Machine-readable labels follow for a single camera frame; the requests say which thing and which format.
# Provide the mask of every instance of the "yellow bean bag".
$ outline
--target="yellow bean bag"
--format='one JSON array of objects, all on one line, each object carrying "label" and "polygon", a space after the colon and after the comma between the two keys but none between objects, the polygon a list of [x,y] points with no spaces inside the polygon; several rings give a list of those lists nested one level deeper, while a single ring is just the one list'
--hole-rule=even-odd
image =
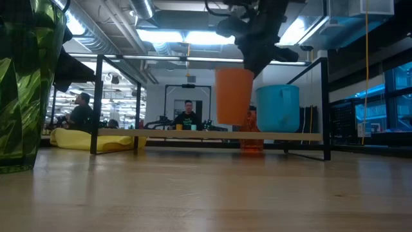
[{"label": "yellow bean bag", "polygon": [[[90,150],[91,135],[77,130],[57,128],[50,134],[50,144],[60,148]],[[117,151],[133,149],[134,139],[128,136],[99,136],[97,151]],[[139,137],[138,149],[144,148],[146,137]]]}]

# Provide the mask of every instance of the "orange cup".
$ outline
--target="orange cup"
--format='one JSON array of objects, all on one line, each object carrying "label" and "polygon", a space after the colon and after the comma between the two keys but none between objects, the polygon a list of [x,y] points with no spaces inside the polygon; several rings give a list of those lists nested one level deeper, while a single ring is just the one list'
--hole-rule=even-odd
[{"label": "orange cup", "polygon": [[254,74],[243,68],[216,70],[216,113],[218,123],[242,125],[252,96]]}]

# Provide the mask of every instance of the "blue bucket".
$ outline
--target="blue bucket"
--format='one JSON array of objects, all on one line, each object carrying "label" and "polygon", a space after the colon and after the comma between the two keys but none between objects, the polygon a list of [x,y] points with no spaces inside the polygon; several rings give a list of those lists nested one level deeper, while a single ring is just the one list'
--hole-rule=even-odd
[{"label": "blue bucket", "polygon": [[299,88],[272,85],[256,90],[257,127],[262,132],[293,133],[299,129]]}]

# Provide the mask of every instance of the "man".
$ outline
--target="man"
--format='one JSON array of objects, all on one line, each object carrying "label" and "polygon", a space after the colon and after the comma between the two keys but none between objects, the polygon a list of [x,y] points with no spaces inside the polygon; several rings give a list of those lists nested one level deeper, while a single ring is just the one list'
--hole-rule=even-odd
[{"label": "man", "polygon": [[71,112],[69,117],[69,129],[70,130],[81,130],[85,132],[90,132],[91,125],[90,119],[93,115],[93,110],[89,106],[90,95],[87,93],[81,93],[77,96],[75,104],[78,106]]},{"label": "man", "polygon": [[196,114],[192,111],[193,103],[190,100],[185,101],[185,111],[179,114],[173,121],[173,126],[183,125],[183,130],[191,130],[192,125],[196,125],[197,130],[202,130],[201,122]]}]

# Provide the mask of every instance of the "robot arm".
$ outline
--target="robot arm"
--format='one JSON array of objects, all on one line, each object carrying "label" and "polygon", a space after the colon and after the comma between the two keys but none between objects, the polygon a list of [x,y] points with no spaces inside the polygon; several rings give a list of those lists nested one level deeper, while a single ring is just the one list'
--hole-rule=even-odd
[{"label": "robot arm", "polygon": [[207,11],[216,16],[227,17],[219,22],[216,33],[224,37],[234,36],[235,44],[243,54],[244,68],[252,71],[255,77],[273,60],[296,62],[299,55],[288,48],[275,46],[279,42],[279,29],[285,20],[289,0],[223,0],[229,9],[244,8],[245,13],[217,14],[210,10],[205,0]]}]

